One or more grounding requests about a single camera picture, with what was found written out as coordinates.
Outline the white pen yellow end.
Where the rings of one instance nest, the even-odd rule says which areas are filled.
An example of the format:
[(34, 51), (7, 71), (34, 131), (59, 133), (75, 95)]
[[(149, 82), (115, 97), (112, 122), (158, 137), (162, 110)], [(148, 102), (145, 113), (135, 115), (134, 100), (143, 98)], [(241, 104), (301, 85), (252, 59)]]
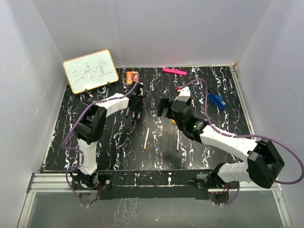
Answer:
[(146, 150), (147, 141), (148, 141), (148, 137), (149, 137), (149, 131), (150, 131), (150, 128), (148, 127), (146, 137), (145, 137), (145, 141), (144, 141), (144, 147), (143, 147), (144, 150)]

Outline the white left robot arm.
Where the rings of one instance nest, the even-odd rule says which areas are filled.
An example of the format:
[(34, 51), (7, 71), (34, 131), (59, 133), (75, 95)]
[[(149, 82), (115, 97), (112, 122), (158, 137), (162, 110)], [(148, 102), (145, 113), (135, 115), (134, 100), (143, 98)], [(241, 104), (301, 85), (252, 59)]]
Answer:
[(143, 83), (133, 81), (131, 90), (127, 94), (116, 93), (92, 105), (76, 125), (78, 146), (83, 152), (78, 169), (81, 174), (84, 174), (81, 183), (87, 189), (92, 190), (98, 184), (98, 178), (93, 173), (97, 170), (97, 141), (103, 134), (106, 118), (126, 109), (127, 114), (131, 113), (132, 118), (139, 120), (144, 106), (143, 92)]

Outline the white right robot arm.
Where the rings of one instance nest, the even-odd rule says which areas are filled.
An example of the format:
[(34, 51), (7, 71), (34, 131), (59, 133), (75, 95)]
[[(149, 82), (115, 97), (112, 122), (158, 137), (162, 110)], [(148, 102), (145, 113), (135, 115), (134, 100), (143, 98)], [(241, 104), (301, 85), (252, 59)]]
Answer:
[(216, 187), (223, 188), (229, 182), (254, 182), (269, 189), (276, 181), (285, 163), (274, 144), (261, 138), (257, 141), (228, 136), (205, 120), (192, 113), (189, 102), (162, 98), (158, 105), (158, 116), (167, 109), (166, 117), (175, 121), (178, 129), (190, 140), (210, 145), (238, 157), (240, 163), (220, 163), (207, 177)]

